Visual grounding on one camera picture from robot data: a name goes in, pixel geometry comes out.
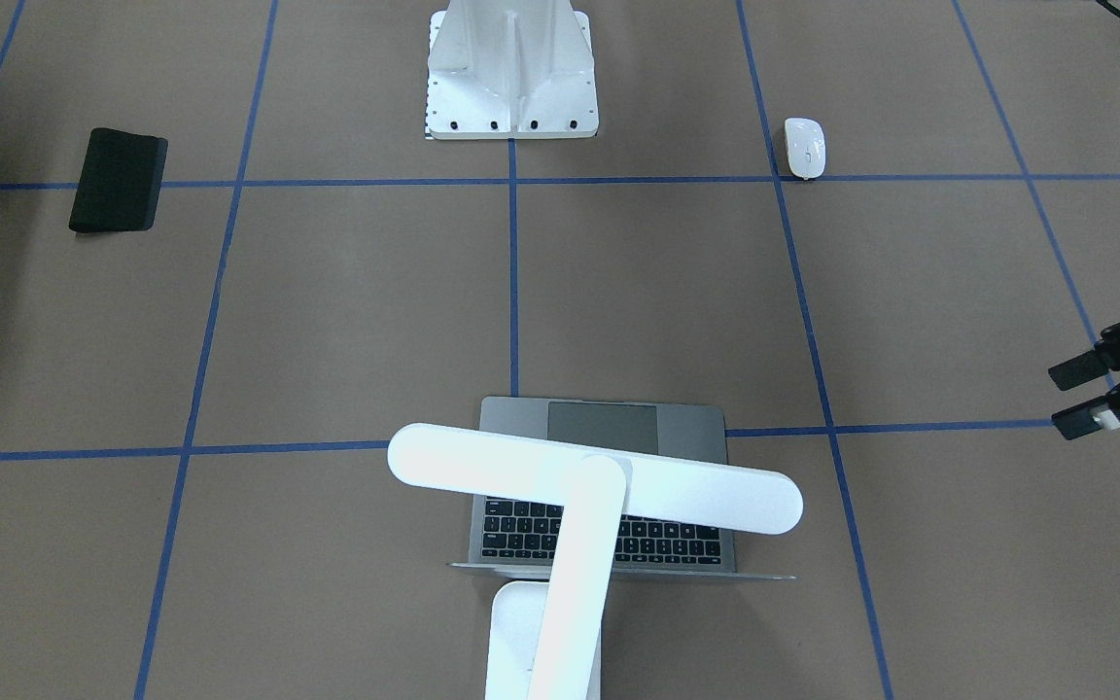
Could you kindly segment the grey laptop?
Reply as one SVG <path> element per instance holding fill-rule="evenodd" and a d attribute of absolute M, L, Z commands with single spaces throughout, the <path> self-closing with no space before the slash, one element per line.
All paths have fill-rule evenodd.
<path fill-rule="evenodd" d="M 573 399 L 488 396 L 479 430 L 585 444 L 692 461 L 727 461 L 724 412 L 709 404 L 580 402 Z M 547 581 L 554 563 L 563 507 L 476 495 L 472 498 L 472 573 Z M 613 579 L 757 580 L 739 572 L 732 529 L 622 515 Z"/>

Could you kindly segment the black mouse pad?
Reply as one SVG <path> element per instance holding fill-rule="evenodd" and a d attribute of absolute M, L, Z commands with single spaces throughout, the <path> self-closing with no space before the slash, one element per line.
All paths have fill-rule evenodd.
<path fill-rule="evenodd" d="M 68 216 L 80 235 L 144 231 L 153 226 L 168 139 L 94 128 Z"/>

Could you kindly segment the white computer mouse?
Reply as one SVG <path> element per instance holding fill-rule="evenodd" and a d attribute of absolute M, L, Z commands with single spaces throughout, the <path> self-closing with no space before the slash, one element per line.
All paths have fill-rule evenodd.
<path fill-rule="evenodd" d="M 818 179 L 825 172 L 825 132 L 823 125 L 808 116 L 787 116 L 784 121 L 787 165 L 792 176 Z"/>

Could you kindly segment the white desk lamp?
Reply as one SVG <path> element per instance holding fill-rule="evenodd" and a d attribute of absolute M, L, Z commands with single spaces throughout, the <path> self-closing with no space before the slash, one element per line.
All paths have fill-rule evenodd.
<path fill-rule="evenodd" d="M 619 449 L 407 424 L 388 444 L 400 482 L 563 507 L 547 581 L 504 584 L 492 601 L 485 696 L 595 699 L 623 514 L 783 535 L 803 493 L 778 472 Z"/>

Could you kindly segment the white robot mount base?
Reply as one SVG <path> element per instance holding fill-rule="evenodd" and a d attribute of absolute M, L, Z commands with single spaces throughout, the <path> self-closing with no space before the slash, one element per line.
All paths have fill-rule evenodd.
<path fill-rule="evenodd" d="M 428 138 L 599 133 L 590 18 L 569 1 L 450 1 L 428 27 Z"/>

